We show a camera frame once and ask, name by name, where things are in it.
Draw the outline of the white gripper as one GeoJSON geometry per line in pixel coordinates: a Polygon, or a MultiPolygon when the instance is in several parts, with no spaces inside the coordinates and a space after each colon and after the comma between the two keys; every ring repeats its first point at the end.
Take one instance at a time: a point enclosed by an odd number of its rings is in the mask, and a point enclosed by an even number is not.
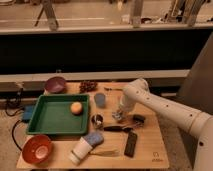
{"type": "Polygon", "coordinates": [[[127,95],[123,94],[119,101],[119,109],[121,111],[116,111],[112,113],[112,117],[117,121],[121,122],[124,120],[124,112],[129,113],[135,107],[136,102],[129,98],[127,95]]]}

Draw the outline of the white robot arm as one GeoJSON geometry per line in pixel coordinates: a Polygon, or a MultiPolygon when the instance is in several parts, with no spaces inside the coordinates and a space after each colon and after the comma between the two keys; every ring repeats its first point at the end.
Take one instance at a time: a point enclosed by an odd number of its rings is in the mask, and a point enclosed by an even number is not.
{"type": "Polygon", "coordinates": [[[213,116],[187,105],[152,94],[145,79],[139,78],[122,88],[119,110],[129,113],[140,103],[175,122],[198,139],[193,171],[213,171],[213,116]]]}

